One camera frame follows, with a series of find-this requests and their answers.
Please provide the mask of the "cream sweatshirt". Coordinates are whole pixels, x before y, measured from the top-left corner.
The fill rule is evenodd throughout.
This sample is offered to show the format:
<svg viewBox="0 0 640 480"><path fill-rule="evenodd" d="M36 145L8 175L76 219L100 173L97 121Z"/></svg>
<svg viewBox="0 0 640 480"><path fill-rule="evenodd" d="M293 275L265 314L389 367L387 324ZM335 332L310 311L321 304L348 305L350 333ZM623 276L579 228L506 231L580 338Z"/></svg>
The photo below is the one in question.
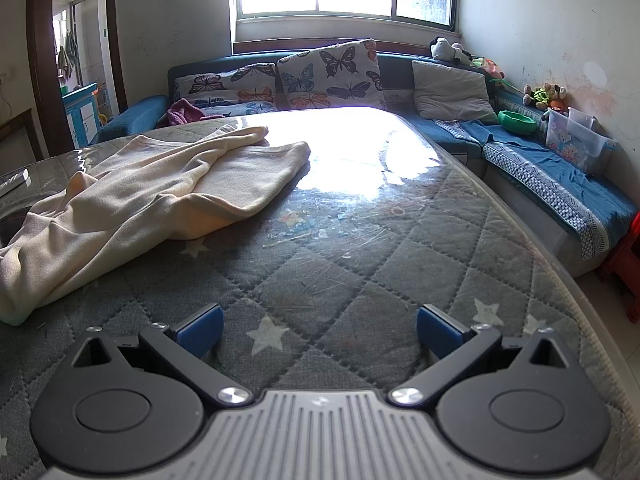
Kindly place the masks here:
<svg viewBox="0 0 640 480"><path fill-rule="evenodd" d="M136 136L33 204L1 251L1 319L87 285L164 240L193 240L258 214L308 162L305 142L265 144L265 127L221 127L193 143Z"/></svg>

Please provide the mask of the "red plastic stool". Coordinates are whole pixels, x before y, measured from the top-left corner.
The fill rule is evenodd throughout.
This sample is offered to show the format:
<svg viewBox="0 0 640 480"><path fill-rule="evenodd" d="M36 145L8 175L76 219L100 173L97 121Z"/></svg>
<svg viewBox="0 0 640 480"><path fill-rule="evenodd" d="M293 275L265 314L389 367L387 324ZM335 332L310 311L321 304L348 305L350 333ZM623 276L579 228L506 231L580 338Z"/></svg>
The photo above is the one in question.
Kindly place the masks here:
<svg viewBox="0 0 640 480"><path fill-rule="evenodd" d="M629 231L604 265L604 274L608 278L615 275L631 293L631 303L626 307L626 315L631 323L639 322L639 229L640 214L636 214Z"/></svg>

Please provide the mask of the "blue corner sofa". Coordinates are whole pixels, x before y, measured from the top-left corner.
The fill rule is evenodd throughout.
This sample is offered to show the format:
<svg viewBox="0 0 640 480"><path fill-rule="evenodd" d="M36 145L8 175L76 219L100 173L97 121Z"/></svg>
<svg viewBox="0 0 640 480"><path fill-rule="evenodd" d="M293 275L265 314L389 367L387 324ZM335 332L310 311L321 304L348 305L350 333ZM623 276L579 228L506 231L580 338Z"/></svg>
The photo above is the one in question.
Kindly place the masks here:
<svg viewBox="0 0 640 480"><path fill-rule="evenodd" d="M225 73L254 63L276 66L277 110L292 110L284 97L277 62L296 53L231 55L174 67L168 73L166 93L129 107L99 131L98 140L103 142L167 126L166 112L175 103L174 82L178 77ZM414 105L413 61L483 74L489 102L497 116L500 110L511 110L503 105L495 79L480 68L378 50L388 112L410 122L421 134L458 159L483 165L483 179L544 241L570 274L585 274L614 252L638 214L637 206L603 174L587 176L546 147L548 113L533 117L538 128L531 136L506 131L499 119L496 124L479 120L443 122L425 119Z"/></svg>

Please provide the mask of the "magenta cloth on sofa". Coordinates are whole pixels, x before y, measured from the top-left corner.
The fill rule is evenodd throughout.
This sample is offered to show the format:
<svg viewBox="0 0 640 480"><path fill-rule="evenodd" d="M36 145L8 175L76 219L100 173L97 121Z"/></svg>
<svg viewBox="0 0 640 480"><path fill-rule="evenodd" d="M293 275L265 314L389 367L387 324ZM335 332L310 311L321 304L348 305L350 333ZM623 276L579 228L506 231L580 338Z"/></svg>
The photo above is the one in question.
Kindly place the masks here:
<svg viewBox="0 0 640 480"><path fill-rule="evenodd" d="M200 108L194 106L186 99L180 99L168 108L166 112L168 125L180 126L191 122L204 122L204 120L224 118L224 115L206 115Z"/></svg>

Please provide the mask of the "green plastic bowl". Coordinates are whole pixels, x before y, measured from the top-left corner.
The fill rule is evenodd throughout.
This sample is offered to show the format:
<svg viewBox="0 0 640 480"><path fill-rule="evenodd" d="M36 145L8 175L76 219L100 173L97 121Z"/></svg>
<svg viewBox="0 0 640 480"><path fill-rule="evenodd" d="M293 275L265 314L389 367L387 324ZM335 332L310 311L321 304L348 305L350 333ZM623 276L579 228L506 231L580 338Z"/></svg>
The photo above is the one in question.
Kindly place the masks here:
<svg viewBox="0 0 640 480"><path fill-rule="evenodd" d="M512 110L500 110L498 119L506 131L518 136L531 136L538 128L535 119Z"/></svg>

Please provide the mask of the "remote control on table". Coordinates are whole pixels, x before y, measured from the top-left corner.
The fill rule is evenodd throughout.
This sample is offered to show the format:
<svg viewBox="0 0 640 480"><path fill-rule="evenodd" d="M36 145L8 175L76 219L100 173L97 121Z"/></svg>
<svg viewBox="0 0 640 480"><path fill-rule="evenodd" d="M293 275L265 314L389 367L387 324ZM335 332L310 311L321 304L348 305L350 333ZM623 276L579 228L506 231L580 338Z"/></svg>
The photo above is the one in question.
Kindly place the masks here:
<svg viewBox="0 0 640 480"><path fill-rule="evenodd" d="M14 174L0 183L0 196L5 196L23 184L30 183L30 175L27 168Z"/></svg>

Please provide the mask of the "clear plastic storage box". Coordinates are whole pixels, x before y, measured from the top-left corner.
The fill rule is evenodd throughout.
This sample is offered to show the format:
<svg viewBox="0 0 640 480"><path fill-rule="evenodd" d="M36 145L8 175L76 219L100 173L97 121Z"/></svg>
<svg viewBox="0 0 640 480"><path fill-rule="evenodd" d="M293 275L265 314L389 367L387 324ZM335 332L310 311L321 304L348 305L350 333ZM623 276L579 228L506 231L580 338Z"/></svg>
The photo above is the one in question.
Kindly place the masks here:
<svg viewBox="0 0 640 480"><path fill-rule="evenodd" d="M549 110L546 147L587 176L599 177L604 174L612 153L618 150L618 143L570 116Z"/></svg>

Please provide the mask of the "grey square cushion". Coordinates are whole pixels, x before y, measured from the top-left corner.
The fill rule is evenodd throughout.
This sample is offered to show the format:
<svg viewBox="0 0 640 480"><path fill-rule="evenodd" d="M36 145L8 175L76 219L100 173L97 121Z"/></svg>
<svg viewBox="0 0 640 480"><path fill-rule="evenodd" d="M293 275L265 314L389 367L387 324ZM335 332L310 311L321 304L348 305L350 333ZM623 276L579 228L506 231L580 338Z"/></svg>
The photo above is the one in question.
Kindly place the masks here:
<svg viewBox="0 0 640 480"><path fill-rule="evenodd" d="M414 105L425 119L496 124L483 74L429 62L411 63Z"/></svg>

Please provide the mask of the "blue white cabinet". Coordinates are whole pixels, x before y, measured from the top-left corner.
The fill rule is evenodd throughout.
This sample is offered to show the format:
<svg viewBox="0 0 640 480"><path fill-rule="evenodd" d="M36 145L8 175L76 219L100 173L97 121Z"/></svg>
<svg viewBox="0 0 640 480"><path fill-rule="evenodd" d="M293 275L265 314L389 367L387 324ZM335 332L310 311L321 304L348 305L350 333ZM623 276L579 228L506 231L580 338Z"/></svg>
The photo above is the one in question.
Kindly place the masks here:
<svg viewBox="0 0 640 480"><path fill-rule="evenodd" d="M98 134L101 123L95 82L62 97L65 115L75 148L86 148Z"/></svg>

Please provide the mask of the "flat butterfly print pillow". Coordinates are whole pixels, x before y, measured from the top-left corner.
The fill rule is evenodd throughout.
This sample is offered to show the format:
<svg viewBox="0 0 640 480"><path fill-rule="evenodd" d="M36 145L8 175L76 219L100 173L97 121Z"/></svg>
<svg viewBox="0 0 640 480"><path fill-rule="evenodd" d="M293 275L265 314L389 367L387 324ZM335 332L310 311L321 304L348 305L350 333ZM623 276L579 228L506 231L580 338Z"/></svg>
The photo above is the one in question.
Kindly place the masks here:
<svg viewBox="0 0 640 480"><path fill-rule="evenodd" d="M174 82L174 101L186 100L208 116L276 112L276 96L273 63L254 63L225 73L186 75Z"/></svg>

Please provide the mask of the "brown green plush toys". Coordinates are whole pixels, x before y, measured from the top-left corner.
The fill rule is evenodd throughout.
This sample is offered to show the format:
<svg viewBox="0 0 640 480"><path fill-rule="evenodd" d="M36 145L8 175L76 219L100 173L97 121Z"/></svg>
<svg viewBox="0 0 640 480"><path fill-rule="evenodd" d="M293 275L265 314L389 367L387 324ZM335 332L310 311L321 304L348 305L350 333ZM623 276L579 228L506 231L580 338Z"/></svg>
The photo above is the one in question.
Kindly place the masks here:
<svg viewBox="0 0 640 480"><path fill-rule="evenodd" d="M568 111L566 105L567 91L558 84L546 82L542 87L533 88L529 84L523 89L523 104L536 110L554 110L558 113Z"/></svg>

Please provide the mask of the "orange green plush toy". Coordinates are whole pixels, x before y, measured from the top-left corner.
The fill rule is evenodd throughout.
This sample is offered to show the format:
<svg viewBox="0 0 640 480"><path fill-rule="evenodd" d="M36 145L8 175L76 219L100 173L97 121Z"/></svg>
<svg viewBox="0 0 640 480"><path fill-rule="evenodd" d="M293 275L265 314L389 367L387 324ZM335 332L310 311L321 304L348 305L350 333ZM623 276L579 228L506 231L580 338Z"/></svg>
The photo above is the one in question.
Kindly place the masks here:
<svg viewBox="0 0 640 480"><path fill-rule="evenodd" d="M472 58L472 65L484 70L486 75L492 79L504 78L503 70L490 58Z"/></svg>

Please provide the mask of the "upright butterfly print pillow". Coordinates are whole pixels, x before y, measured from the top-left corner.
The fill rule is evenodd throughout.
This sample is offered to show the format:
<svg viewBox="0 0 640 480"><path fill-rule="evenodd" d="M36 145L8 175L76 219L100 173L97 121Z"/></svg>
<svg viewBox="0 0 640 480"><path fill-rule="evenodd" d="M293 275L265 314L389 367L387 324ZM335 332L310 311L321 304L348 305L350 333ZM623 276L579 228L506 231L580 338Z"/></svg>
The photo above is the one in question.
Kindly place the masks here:
<svg viewBox="0 0 640 480"><path fill-rule="evenodd" d="M291 54L280 58L277 66L284 97L292 110L387 108L373 39Z"/></svg>

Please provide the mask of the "black white plush toy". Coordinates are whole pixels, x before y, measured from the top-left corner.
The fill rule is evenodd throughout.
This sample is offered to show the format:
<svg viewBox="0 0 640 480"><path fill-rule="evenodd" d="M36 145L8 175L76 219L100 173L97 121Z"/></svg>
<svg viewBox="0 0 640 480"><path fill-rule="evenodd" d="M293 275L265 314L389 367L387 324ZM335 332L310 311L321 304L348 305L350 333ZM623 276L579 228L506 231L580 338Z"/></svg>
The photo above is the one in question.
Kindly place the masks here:
<svg viewBox="0 0 640 480"><path fill-rule="evenodd" d="M454 65L472 65L472 55L465 51L461 44L450 42L444 37L438 37L430 43L431 57L436 61Z"/></svg>

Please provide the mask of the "dark wooden door frame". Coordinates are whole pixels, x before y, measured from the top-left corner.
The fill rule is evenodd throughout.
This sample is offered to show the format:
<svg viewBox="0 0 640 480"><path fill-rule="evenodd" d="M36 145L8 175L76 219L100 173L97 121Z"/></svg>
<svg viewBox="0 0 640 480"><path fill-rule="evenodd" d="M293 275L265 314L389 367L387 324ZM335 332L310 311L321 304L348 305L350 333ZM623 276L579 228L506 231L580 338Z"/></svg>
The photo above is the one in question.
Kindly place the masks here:
<svg viewBox="0 0 640 480"><path fill-rule="evenodd" d="M51 18L52 0L26 0L26 41L32 91L44 145L51 156L58 156L71 151L74 144L56 82ZM117 104L120 110L126 110L128 102L119 55L116 0L106 0L106 18Z"/></svg>

